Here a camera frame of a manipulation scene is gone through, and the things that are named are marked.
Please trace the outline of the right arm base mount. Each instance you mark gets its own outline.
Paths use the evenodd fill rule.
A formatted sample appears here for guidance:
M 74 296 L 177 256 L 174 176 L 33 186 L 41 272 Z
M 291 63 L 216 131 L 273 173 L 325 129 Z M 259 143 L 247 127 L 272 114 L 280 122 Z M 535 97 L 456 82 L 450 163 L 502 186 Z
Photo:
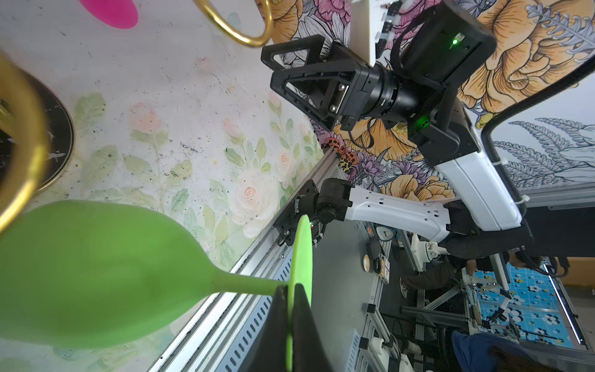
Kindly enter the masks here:
M 276 243 L 278 246 L 293 246 L 297 237 L 298 223 L 302 215 L 307 215 L 311 223 L 312 243 L 315 246 L 322 240 L 326 225 L 319 220 L 316 212 L 319 190 L 313 180 L 306 181 L 297 191 L 297 195 L 288 201 L 280 216 L 274 223 L 279 233 Z

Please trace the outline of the green wine glass front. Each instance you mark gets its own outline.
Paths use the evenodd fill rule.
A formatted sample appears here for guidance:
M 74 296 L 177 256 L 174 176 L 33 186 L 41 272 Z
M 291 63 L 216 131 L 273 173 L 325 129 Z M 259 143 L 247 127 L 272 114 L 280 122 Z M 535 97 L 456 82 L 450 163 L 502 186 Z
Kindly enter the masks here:
M 95 349 L 143 338 L 223 289 L 228 273 L 195 237 L 150 209 L 60 201 L 26 212 L 1 235 L 1 335 Z M 292 370 L 295 286 L 288 287 Z

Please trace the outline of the pink wine glass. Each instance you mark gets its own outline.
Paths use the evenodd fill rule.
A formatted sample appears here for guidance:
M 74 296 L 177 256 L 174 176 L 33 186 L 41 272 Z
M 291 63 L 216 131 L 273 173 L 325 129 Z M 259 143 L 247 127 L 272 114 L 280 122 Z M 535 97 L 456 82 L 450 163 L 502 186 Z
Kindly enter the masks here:
M 139 14 L 133 0 L 80 0 L 97 20 L 116 29 L 133 29 Z

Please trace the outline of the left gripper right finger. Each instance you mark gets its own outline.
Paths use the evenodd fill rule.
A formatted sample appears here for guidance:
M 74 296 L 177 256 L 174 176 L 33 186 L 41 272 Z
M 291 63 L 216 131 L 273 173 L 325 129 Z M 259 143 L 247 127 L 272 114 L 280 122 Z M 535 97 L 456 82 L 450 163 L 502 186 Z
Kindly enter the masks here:
M 294 291 L 292 313 L 292 370 L 293 371 L 332 371 L 325 354 L 308 297 L 303 285 L 298 284 Z

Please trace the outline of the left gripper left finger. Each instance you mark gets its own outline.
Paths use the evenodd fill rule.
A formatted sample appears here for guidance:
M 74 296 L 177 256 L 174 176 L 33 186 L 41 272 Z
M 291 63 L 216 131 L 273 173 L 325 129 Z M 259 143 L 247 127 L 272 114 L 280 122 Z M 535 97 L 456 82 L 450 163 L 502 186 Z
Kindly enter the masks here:
M 288 286 L 277 287 L 260 342 L 248 371 L 286 371 L 288 341 Z

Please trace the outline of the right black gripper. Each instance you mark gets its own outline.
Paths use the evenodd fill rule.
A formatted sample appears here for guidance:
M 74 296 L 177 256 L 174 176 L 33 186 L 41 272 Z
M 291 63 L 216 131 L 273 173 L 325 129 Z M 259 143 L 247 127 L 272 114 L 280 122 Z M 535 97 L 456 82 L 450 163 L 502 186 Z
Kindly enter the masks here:
M 305 65 L 321 61 L 326 38 L 314 35 L 264 46 L 260 60 L 274 71 L 271 88 L 327 130 L 352 130 L 361 119 L 382 119 L 392 127 L 416 115 L 421 99 L 410 79 L 382 64 L 368 65 L 353 51 L 333 43 L 326 61 L 339 70 L 286 69 L 276 56 L 305 52 Z

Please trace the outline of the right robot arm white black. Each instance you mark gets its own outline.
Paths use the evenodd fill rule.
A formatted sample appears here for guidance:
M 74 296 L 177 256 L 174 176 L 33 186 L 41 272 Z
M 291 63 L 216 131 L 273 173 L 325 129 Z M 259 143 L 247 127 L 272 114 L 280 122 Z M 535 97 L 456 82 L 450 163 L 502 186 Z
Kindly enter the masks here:
M 402 176 L 375 190 L 330 178 L 295 199 L 293 218 L 402 229 L 468 259 L 529 245 L 523 200 L 506 185 L 457 98 L 495 51 L 494 36 L 451 1 L 422 12 L 411 26 L 416 36 L 407 46 L 394 43 L 387 66 L 364 60 L 355 46 L 335 42 L 324 52 L 321 35 L 263 48 L 271 88 L 309 119 L 345 131 L 362 119 L 387 129 L 402 123 L 437 173 L 411 190 Z

